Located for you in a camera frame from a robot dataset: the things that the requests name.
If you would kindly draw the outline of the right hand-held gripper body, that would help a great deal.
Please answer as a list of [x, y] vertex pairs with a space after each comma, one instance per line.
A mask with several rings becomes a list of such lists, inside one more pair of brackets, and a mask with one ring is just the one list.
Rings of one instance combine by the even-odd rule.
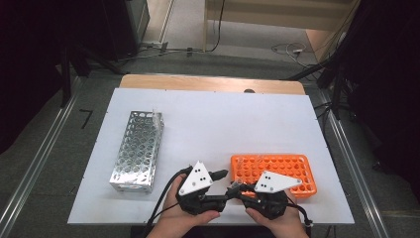
[[282, 216], [288, 204], [285, 191], [302, 185], [300, 178], [280, 175], [270, 171], [263, 171], [254, 183], [255, 191], [250, 201], [242, 201], [245, 208], [253, 208], [264, 217], [272, 220]]

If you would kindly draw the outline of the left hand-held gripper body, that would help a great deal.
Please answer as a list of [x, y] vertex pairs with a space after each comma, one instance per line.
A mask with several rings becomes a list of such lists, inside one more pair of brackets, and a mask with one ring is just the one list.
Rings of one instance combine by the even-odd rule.
[[222, 212], [226, 203], [211, 200], [210, 195], [206, 194], [214, 182], [210, 178], [211, 172], [200, 161], [187, 171], [187, 177], [182, 180], [176, 195], [181, 209], [192, 215], [209, 210]]

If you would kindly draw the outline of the orange plastic test tube rack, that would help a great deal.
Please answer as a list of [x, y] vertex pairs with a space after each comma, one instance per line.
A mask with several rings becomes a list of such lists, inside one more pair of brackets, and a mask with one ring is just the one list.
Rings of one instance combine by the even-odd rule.
[[[256, 164], [256, 156], [263, 156], [263, 163]], [[243, 157], [241, 168], [237, 167], [237, 158]], [[293, 187], [291, 193], [296, 198], [307, 198], [317, 193], [317, 186], [312, 175], [308, 159], [304, 155], [292, 154], [250, 154], [231, 157], [231, 181], [241, 179], [244, 183], [256, 182], [263, 171], [302, 180], [302, 185]]]

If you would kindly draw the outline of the silver metal test tube rack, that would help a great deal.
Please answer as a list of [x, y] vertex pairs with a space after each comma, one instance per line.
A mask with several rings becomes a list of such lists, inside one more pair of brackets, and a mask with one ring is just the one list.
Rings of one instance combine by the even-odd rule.
[[157, 169], [158, 150], [164, 128], [152, 111], [132, 111], [123, 135], [109, 183], [118, 191], [151, 192]]

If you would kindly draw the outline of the person's right hand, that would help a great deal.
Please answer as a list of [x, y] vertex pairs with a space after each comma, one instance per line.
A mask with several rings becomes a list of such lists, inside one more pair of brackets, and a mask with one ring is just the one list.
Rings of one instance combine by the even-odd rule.
[[278, 231], [304, 231], [299, 211], [297, 208], [287, 207], [282, 216], [275, 219], [268, 219], [253, 208], [247, 208], [246, 212], [259, 225], [268, 228], [271, 232]]

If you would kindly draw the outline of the person's left hand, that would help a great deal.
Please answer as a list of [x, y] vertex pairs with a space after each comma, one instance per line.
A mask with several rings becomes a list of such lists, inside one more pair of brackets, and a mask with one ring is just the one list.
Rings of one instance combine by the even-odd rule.
[[220, 216], [220, 213], [214, 210], [209, 210], [198, 215], [191, 215], [176, 205], [177, 189], [185, 177], [186, 174], [181, 174], [173, 181], [165, 196], [163, 204], [164, 212], [159, 216], [154, 229], [175, 230], [176, 232], [186, 233], [191, 228], [207, 224]]

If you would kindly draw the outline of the person's dark clothing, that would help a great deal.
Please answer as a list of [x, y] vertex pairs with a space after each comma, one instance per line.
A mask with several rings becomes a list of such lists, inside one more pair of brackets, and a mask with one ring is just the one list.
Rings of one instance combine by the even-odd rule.
[[[147, 238], [140, 227], [133, 227], [130, 238]], [[276, 238], [265, 227], [204, 227], [196, 226], [188, 230], [183, 238]]]

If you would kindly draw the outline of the white table board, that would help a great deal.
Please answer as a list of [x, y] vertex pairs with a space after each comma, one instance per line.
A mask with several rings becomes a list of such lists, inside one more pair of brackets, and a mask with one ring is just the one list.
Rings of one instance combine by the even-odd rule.
[[[158, 111], [164, 121], [154, 188], [119, 192], [109, 179], [131, 112]], [[168, 180], [204, 163], [229, 167], [238, 154], [307, 157], [316, 194], [301, 200], [317, 224], [351, 224], [352, 211], [306, 95], [115, 89], [68, 217], [71, 224], [142, 224]]]

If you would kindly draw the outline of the wooden table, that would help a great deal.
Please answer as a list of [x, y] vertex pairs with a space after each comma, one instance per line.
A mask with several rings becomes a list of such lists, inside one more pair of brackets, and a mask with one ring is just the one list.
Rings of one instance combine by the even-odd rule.
[[120, 86], [122, 88], [253, 92], [260, 94], [305, 94], [303, 85], [298, 81], [171, 74], [127, 74], [122, 77]]

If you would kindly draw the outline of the black metal stand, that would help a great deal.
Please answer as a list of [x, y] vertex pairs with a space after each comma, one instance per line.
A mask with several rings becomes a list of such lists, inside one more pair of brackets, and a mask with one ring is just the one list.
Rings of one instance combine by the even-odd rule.
[[116, 67], [84, 46], [76, 44], [66, 44], [61, 46], [60, 70], [62, 81], [62, 107], [67, 104], [72, 95], [70, 86], [70, 67], [73, 66], [75, 72], [79, 76], [88, 77], [91, 71], [91, 68], [87, 62], [88, 59], [98, 62], [100, 65], [104, 66], [115, 74], [125, 75], [125, 73], [119, 67]]
[[359, 20], [354, 22], [354, 17], [358, 14], [361, 1], [352, 0], [351, 9], [339, 29], [320, 47], [320, 50], [325, 47], [333, 47], [333, 50], [328, 51], [323, 60], [316, 64], [305, 66], [301, 72], [287, 78], [287, 80], [297, 81], [313, 72], [321, 71], [321, 75], [316, 80], [316, 83], [320, 89], [327, 89], [329, 86], [333, 86], [331, 101], [327, 104], [327, 109], [333, 113], [337, 120], [340, 119], [339, 110], [342, 108], [340, 99], [345, 84], [345, 64], [343, 60], [346, 50], [350, 47], [351, 40], [355, 37], [353, 28], [359, 25]]

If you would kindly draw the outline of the black curtain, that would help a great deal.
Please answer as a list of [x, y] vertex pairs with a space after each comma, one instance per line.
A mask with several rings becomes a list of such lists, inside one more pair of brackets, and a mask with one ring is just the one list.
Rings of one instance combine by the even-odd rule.
[[60, 47], [81, 45], [94, 0], [0, 0], [0, 154], [61, 88]]
[[362, 0], [347, 40], [349, 104], [420, 202], [420, 0]]

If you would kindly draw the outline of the light wooden shelf unit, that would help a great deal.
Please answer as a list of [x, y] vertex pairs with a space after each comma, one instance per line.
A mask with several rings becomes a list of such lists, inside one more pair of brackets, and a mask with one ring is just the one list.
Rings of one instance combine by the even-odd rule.
[[348, 30], [361, 0], [204, 0], [202, 50], [209, 20], [304, 29], [318, 61]]

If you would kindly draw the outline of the dark metal cabinet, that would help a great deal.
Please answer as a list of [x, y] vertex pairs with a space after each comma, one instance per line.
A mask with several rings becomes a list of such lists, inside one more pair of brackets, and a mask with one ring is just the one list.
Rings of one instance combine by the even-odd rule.
[[114, 60], [138, 53], [150, 21], [147, 0], [102, 0]]

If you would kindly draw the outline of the metal floor rail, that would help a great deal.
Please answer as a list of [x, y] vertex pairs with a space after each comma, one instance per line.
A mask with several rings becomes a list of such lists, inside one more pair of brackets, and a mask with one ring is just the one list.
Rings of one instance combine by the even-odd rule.
[[0, 195], [7, 200], [0, 206], [0, 238], [8, 238], [50, 153], [78, 99], [86, 78], [77, 76], [72, 94], [61, 106], [54, 96], [28, 124], [18, 140], [0, 155]]
[[332, 112], [328, 116], [329, 124], [334, 132], [335, 139], [340, 147], [343, 159], [347, 165], [355, 189], [358, 193], [361, 205], [366, 215], [368, 224], [375, 238], [390, 238], [389, 232], [382, 219], [380, 211], [368, 187], [367, 180], [360, 169], [352, 146], [340, 120], [337, 120]]

